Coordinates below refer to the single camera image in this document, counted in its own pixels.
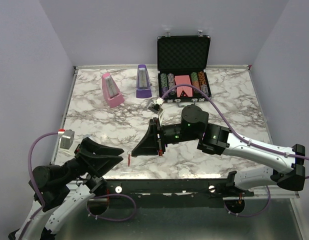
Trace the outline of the red key fob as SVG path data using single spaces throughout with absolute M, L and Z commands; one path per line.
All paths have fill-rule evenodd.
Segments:
M 130 154 L 128 154 L 127 165 L 128 167 L 130 167 L 131 165 L 131 155 Z

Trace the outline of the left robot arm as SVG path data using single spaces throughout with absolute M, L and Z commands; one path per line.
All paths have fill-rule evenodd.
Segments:
M 63 165 L 40 165 L 28 182 L 35 191 L 31 210 L 10 240 L 52 240 L 65 218 L 93 197 L 108 193 L 103 176 L 119 164 L 124 150 L 84 138 Z

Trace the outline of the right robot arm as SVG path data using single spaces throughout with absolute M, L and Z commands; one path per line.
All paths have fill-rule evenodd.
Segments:
M 304 188 L 306 170 L 302 159 L 296 156 L 304 155 L 304 146 L 283 147 L 236 135 L 228 127 L 210 123 L 209 113 L 193 104 L 182 109 L 178 124 L 163 125 L 160 119 L 151 119 L 131 156 L 162 156 L 169 144 L 194 140 L 198 141 L 197 149 L 205 154 L 239 157 L 262 165 L 229 173 L 224 189 L 230 196 L 261 186 L 276 185 L 288 191 Z

